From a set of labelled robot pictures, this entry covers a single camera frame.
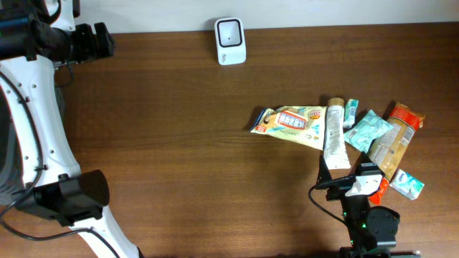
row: brown cap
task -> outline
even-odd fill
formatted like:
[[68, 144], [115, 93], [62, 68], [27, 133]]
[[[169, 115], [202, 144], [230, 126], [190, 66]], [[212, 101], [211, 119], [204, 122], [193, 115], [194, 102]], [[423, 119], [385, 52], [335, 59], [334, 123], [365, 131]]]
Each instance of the brown cap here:
[[331, 107], [332, 105], [338, 105], [344, 107], [344, 100], [340, 97], [334, 97], [328, 100], [328, 106]]

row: gray mesh object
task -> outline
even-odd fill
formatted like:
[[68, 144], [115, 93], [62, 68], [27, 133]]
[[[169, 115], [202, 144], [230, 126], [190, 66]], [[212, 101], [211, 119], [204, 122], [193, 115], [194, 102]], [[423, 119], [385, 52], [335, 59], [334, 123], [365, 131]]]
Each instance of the gray mesh object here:
[[[62, 118], [65, 108], [62, 90], [56, 88], [55, 92]], [[21, 190], [24, 190], [21, 150], [6, 99], [0, 93], [0, 206], [13, 202], [11, 195]]]

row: barcode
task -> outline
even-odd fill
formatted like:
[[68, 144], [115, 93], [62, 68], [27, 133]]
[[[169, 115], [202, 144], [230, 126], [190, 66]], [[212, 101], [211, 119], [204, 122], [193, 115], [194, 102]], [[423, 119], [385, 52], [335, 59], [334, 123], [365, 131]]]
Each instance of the barcode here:
[[356, 133], [357, 133], [357, 131], [356, 131], [356, 130], [353, 130], [352, 132], [350, 132], [350, 133], [349, 133], [349, 136], [348, 136], [348, 137], [349, 137], [349, 139], [350, 139], [350, 138], [353, 138], [353, 137], [354, 137], [354, 135], [356, 135]]
[[407, 128], [407, 131], [404, 132], [403, 140], [407, 141], [407, 143], [410, 143], [411, 138], [413, 137], [414, 134], [415, 134], [415, 131], [412, 128]]

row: white tube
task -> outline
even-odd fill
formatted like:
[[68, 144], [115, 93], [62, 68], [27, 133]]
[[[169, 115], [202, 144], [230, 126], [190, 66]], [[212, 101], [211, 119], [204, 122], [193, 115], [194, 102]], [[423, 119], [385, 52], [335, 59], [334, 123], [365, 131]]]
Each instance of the white tube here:
[[323, 157], [328, 169], [348, 169], [351, 167], [346, 152], [343, 133], [344, 100], [334, 97], [328, 101], [325, 148]]

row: white robotic arm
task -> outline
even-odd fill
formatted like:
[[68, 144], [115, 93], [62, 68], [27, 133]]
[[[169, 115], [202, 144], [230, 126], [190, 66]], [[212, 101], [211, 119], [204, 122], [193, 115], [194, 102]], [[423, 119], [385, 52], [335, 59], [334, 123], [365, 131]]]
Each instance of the white robotic arm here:
[[[30, 4], [27, 0], [18, 2], [20, 2], [19, 7], [21, 7], [21, 4]], [[72, 1], [47, 0], [46, 4], [49, 13], [51, 13], [50, 16], [58, 13], [58, 15], [54, 15], [56, 19], [51, 24], [51, 27], [59, 29], [56, 32], [56, 38], [60, 39], [60, 35], [64, 35], [64, 42], [66, 42], [65, 40], [69, 42], [72, 40], [85, 40], [82, 35], [88, 33], [82, 32], [78, 34], [71, 32], [78, 29], [87, 29], [87, 26], [75, 28], [75, 22], [73, 21], [75, 10]], [[2, 22], [11, 24], [15, 21], [14, 17], [7, 21], [2, 20], [0, 21], [0, 26]], [[28, 24], [19, 24], [17, 26], [26, 25], [29, 28], [36, 26], [30, 21]], [[106, 38], [107, 35], [102, 34], [101, 38], [98, 34], [97, 39], [104, 39], [103, 36]], [[10, 35], [10, 37], [14, 42], [17, 34]], [[29, 37], [29, 35], [24, 36], [21, 34], [20, 40], [17, 40], [17, 42], [21, 42], [24, 37]], [[71, 230], [77, 231], [90, 245], [98, 257], [142, 257], [138, 248], [124, 236], [110, 212], [108, 207], [108, 186], [104, 182], [105, 177], [103, 174], [97, 171], [93, 174], [88, 173], [86, 177], [82, 176], [80, 166], [75, 160], [65, 137], [55, 97], [55, 67], [66, 62], [78, 63], [91, 58], [97, 59], [110, 56], [107, 54], [107, 49], [104, 49], [104, 41], [100, 40], [98, 42], [96, 47], [99, 47], [99, 49], [90, 49], [95, 54], [91, 54], [87, 49], [81, 49], [81, 47], [72, 42], [73, 45], [70, 49], [79, 49], [80, 51], [77, 53], [68, 52], [67, 56], [69, 58], [67, 59], [56, 57], [55, 52], [52, 52], [54, 51], [53, 47], [56, 46], [46, 49], [46, 47], [40, 45], [40, 39], [37, 40], [39, 43], [37, 43], [38, 46], [35, 46], [37, 48], [35, 53], [25, 43], [24, 46], [19, 47], [13, 44], [7, 45], [9, 49], [3, 50], [1, 48], [6, 43], [2, 41], [7, 39], [4, 39], [3, 35], [0, 38], [0, 55], [3, 54], [3, 61], [0, 62], [0, 86], [9, 107], [21, 150], [24, 188], [27, 189], [37, 175], [40, 176], [38, 182], [34, 185], [34, 189], [31, 189], [31, 194], [25, 196], [27, 198], [21, 200], [20, 203], [15, 204], [15, 207], [35, 216], [57, 219], [62, 225], [70, 226]], [[11, 58], [5, 59], [4, 53], [7, 51]], [[43, 171], [38, 173], [37, 169], [43, 169]], [[101, 183], [103, 190], [100, 191], [100, 195], [86, 194], [85, 188], [93, 188], [94, 183], [96, 184], [95, 187], [98, 187], [97, 183]], [[71, 208], [60, 211], [57, 206], [42, 205], [40, 200], [34, 198], [32, 191], [49, 194], [52, 193], [49, 189], [53, 187], [61, 189], [62, 196], [59, 197], [60, 199], [65, 199], [63, 206]], [[17, 200], [22, 199], [20, 194], [16, 196]], [[84, 211], [85, 215], [76, 216], [74, 215], [76, 211]], [[3, 215], [0, 216], [2, 224], [4, 223]]]

